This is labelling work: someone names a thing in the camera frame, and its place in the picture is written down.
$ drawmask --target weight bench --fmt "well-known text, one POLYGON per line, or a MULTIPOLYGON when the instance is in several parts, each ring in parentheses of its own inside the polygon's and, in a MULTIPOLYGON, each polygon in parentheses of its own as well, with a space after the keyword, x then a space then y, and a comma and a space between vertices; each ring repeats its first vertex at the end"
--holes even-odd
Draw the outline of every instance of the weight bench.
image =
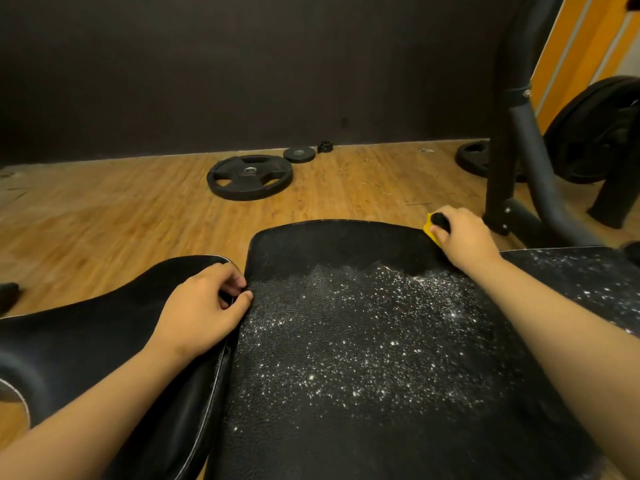
MULTIPOLYGON (((619 252, 503 256, 640 333, 640 270, 619 252)), ((0 321, 0 378, 31 425, 137 352, 174 286, 222 260, 174 258, 107 295, 0 321)), ((253 238, 245 275, 255 298, 240 327, 171 383, 105 478, 194 479, 207 453, 208 480, 600 474, 511 325, 421 230, 277 227, 253 238)))

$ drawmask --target black sponge handle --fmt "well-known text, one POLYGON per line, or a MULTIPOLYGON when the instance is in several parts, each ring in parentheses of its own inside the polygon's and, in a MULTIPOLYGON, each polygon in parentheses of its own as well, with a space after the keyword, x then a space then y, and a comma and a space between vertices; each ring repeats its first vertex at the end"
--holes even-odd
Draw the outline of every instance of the black sponge handle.
POLYGON ((431 224, 442 227, 445 231, 451 234, 451 224, 449 224, 449 219, 446 218, 442 212, 436 212, 431 215, 431 224))

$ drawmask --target person's left hand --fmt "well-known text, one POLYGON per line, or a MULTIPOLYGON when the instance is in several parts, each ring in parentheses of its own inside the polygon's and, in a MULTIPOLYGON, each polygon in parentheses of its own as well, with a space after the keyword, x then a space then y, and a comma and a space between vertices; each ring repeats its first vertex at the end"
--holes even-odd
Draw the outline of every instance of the person's left hand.
POLYGON ((173 290, 164 304, 146 347, 175 352, 190 362, 231 332, 251 305, 253 293, 242 292, 244 276, 231 263, 214 264, 173 290), (236 297, 229 306, 222 290, 236 297))

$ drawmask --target hand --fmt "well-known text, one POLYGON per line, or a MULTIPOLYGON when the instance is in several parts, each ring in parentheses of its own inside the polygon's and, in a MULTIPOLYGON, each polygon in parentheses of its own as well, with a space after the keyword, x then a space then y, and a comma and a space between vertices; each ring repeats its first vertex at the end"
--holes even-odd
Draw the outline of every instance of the hand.
POLYGON ((175 352, 185 365, 226 337, 251 305, 253 293, 241 292, 244 276, 231 263, 214 264, 173 290, 146 348, 175 352), (229 306, 218 295, 236 297, 229 306))
POLYGON ((467 274, 476 267, 501 260, 489 228, 469 209, 454 209, 449 205, 437 210, 449 220, 451 234, 439 226, 430 231, 442 244, 442 250, 454 266, 467 274))

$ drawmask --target yellow sponge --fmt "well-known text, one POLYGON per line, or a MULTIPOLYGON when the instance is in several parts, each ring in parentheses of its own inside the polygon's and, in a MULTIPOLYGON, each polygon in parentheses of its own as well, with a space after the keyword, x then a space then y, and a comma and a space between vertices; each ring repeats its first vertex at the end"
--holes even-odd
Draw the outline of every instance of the yellow sponge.
POLYGON ((424 225, 424 227, 422 228, 422 230, 424 231, 425 234, 427 234, 431 240, 433 242, 435 242, 440 248, 442 248, 442 244, 439 243, 438 238, 436 236, 434 236, 431 231, 429 229, 431 229, 431 226, 433 226, 432 222, 431 222, 431 216, 433 214, 427 214, 427 224, 424 225))

